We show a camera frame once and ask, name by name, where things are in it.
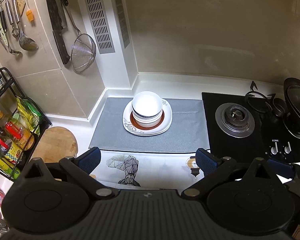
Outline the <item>brown round plate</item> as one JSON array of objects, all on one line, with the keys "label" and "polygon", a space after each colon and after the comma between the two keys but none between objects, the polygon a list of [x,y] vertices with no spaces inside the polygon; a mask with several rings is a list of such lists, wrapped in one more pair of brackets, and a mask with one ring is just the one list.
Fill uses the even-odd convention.
[{"label": "brown round plate", "polygon": [[134,118],[132,117],[132,112],[131,112],[131,114],[130,114],[130,121],[131,121],[131,123],[132,123],[133,125],[135,125],[137,128],[139,128],[139,129],[141,129],[141,130],[150,130],[150,129],[157,128],[157,127],[163,122],[164,117],[165,117],[164,111],[161,111],[160,113],[162,113],[162,112],[164,113],[164,115],[162,116],[161,122],[160,122],[158,125],[156,125],[156,126],[149,127],[149,128],[145,128],[145,127],[139,126],[139,125],[135,122]]}]

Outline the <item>large white floral square plate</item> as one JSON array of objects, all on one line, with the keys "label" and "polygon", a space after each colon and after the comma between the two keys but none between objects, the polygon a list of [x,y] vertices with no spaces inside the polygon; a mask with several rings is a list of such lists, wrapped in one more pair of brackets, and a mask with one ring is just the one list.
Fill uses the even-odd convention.
[{"label": "large white floral square plate", "polygon": [[163,103],[162,110],[165,113],[163,122],[157,128],[150,129],[150,130],[141,130],[137,128],[135,125],[133,125],[130,121],[130,114],[133,111],[132,100],[130,100],[130,102],[126,105],[125,110],[123,111],[122,122],[125,130],[128,131],[129,133],[132,133],[133,135],[144,136],[144,137],[159,135],[166,132],[172,124],[173,114],[169,102],[167,100],[162,100],[162,103]]}]

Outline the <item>white bowl blue pattern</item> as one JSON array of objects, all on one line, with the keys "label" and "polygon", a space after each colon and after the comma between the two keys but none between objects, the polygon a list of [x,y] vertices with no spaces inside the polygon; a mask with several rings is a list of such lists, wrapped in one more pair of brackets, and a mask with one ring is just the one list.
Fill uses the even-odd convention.
[{"label": "white bowl blue pattern", "polygon": [[135,113],[143,117],[153,117],[162,110],[162,98],[151,91],[139,92],[132,100]]}]

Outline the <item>cream round bowl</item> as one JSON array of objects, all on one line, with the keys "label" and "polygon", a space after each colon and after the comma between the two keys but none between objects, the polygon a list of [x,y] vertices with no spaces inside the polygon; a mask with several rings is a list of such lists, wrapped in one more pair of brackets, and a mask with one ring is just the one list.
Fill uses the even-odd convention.
[{"label": "cream round bowl", "polygon": [[159,113],[157,116],[151,117],[151,118],[144,118],[141,117],[137,114],[135,114],[134,112],[132,112],[132,117],[134,118],[135,122],[141,126],[141,127],[145,127],[145,128],[149,128],[149,127],[153,127],[158,125],[161,122],[162,116],[164,115],[164,113]]}]

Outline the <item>round wooden cutting board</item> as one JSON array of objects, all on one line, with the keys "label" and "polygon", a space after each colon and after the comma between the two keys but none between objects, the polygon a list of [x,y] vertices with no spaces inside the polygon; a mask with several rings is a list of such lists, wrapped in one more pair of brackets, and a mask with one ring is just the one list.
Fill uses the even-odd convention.
[{"label": "round wooden cutting board", "polygon": [[77,140],[73,133],[57,126],[44,132],[31,158],[41,158],[45,163],[57,163],[65,157],[75,158],[77,153]]}]

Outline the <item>white printed cloth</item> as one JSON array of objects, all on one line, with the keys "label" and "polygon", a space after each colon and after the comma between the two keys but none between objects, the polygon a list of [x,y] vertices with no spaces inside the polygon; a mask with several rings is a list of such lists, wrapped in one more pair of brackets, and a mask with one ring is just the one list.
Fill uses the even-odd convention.
[{"label": "white printed cloth", "polygon": [[178,190],[204,178],[194,153],[102,151],[91,173],[103,185],[129,190]]}]

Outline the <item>grey drying mat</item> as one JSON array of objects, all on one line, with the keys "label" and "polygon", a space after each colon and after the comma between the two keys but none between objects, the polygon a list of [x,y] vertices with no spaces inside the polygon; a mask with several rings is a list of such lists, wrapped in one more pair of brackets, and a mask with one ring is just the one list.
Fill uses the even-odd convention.
[{"label": "grey drying mat", "polygon": [[170,128],[159,135],[133,135],[123,126],[123,111],[132,98],[107,98],[89,147],[108,151],[193,153],[209,149],[202,100],[167,99],[172,109]]}]

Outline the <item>black gas stove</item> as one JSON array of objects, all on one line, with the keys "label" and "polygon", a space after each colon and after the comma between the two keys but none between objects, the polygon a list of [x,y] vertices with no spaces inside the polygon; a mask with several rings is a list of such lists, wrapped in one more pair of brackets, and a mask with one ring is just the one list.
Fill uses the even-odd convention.
[{"label": "black gas stove", "polygon": [[244,95],[202,93],[210,151],[240,163],[256,157],[300,162],[300,139],[286,128],[284,98],[258,91],[255,82]]}]

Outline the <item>yellow green snack packet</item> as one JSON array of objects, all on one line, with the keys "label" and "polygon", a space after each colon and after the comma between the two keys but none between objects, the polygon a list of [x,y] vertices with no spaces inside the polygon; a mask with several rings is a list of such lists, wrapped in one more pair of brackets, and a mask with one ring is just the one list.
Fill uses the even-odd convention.
[{"label": "yellow green snack packet", "polygon": [[27,99],[17,97],[17,110],[25,120],[29,130],[36,135],[40,135],[39,123],[42,115],[33,103]]}]

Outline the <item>cooking oil bottle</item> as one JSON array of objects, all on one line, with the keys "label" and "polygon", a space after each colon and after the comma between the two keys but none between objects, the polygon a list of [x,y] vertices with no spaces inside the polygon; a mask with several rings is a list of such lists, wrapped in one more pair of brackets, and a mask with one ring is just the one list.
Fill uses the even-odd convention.
[{"label": "cooking oil bottle", "polygon": [[12,140],[23,150],[30,150],[34,144],[34,136],[18,120],[0,111],[0,126],[11,136]]}]

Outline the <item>metal mesh strainer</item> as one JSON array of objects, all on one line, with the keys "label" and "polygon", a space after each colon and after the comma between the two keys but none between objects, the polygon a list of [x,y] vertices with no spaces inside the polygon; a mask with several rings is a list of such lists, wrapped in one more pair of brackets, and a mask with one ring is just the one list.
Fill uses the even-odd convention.
[{"label": "metal mesh strainer", "polygon": [[71,47],[70,60],[75,73],[81,74],[87,70],[95,61],[96,44],[87,33],[82,33],[74,22],[68,0],[61,0],[63,8],[70,19],[72,27],[77,32],[77,37]]}]

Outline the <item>steel ladle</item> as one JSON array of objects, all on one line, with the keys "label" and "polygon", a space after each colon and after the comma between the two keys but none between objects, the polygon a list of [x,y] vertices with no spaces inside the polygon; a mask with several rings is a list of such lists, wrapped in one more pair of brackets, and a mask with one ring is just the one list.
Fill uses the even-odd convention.
[{"label": "steel ladle", "polygon": [[30,52],[37,51],[39,48],[38,44],[32,38],[24,34],[23,28],[20,23],[20,16],[18,13],[16,0],[12,0],[12,7],[13,7],[15,22],[19,29],[19,37],[18,37],[19,46],[25,51],[30,51]]}]

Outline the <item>orange silicone brush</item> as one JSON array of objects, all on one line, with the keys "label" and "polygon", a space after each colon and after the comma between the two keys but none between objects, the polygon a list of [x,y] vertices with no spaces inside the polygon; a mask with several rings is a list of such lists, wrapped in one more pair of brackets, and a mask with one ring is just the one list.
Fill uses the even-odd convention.
[{"label": "orange silicone brush", "polygon": [[32,10],[31,10],[30,7],[29,7],[28,0],[25,0],[25,4],[26,4],[26,17],[27,17],[28,21],[29,21],[32,25],[34,25],[34,15],[33,15]]}]

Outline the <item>wooden spatula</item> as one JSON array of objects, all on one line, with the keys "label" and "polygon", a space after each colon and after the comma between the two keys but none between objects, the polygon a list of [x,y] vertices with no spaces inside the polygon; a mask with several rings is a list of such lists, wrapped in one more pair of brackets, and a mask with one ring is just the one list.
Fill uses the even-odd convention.
[{"label": "wooden spatula", "polygon": [[25,10],[26,1],[25,0],[16,0],[16,3],[17,3],[17,9],[18,9],[19,16],[21,17]]}]

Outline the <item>grey wall vent grille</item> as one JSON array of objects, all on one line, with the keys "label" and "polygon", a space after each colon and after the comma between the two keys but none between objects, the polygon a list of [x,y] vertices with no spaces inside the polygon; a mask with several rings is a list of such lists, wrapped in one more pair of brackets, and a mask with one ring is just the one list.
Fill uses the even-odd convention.
[{"label": "grey wall vent grille", "polygon": [[114,53],[112,36],[103,0],[84,0],[100,54]]}]

